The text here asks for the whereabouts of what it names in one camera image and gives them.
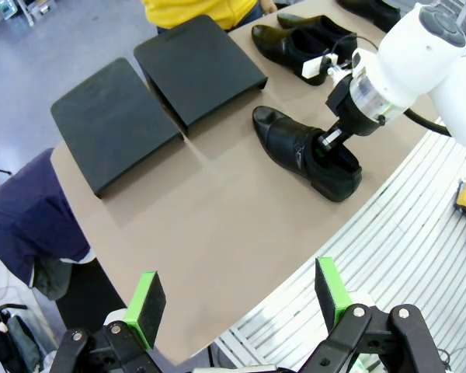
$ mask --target black hose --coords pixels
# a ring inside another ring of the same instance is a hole
[[[439,124],[435,124],[434,122],[430,122],[429,120],[421,117],[419,114],[415,113],[411,109],[407,109],[404,112],[404,115],[406,115],[407,118],[409,118],[413,122],[416,122],[420,126],[423,126],[427,130],[431,130],[431,131],[436,132],[438,134],[442,134],[444,136],[451,137],[450,132],[448,131],[448,129],[445,128],[445,126],[440,126]]]

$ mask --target person's hand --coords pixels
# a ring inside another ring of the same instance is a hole
[[[276,5],[274,5],[273,0],[260,0],[261,8],[263,9],[264,14],[274,13],[278,10]]]

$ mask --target gray cloth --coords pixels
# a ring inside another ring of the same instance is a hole
[[[63,263],[55,258],[37,258],[34,264],[33,287],[51,301],[57,301],[68,291],[71,268],[70,263]]]
[[[19,350],[19,354],[24,361],[26,370],[30,373],[35,370],[40,363],[40,352],[38,346],[24,333],[21,324],[16,316],[13,316],[7,322],[9,333],[14,341],[14,344]]]

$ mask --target leather shoe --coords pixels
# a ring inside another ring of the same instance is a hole
[[[383,0],[336,0],[342,8],[370,20],[384,32],[390,31],[401,18],[399,8]]]
[[[337,41],[347,35],[353,34],[353,32],[334,23],[327,16],[302,18],[288,13],[280,13],[277,18],[278,23],[284,29],[292,29],[301,26],[314,28],[314,31],[319,35],[319,40],[322,41],[330,50]],[[342,64],[345,60],[350,60],[352,58],[352,53],[356,48],[357,41],[355,37],[348,37],[339,41],[336,46],[336,53],[339,55],[338,63]]]
[[[357,158],[343,145],[320,152],[317,139],[324,132],[296,122],[268,106],[252,112],[257,137],[268,156],[279,166],[311,182],[333,202],[349,197],[362,180]]]
[[[321,85],[326,74],[306,79],[302,65],[313,58],[329,52],[328,47],[318,39],[311,27],[294,30],[278,30],[274,27],[256,25],[252,28],[252,39],[261,54],[273,62],[291,68],[296,76],[310,85]]]

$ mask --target yellow shirt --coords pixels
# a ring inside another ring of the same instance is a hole
[[[207,14],[223,29],[236,26],[257,0],[141,0],[150,23],[170,29],[201,14]]]

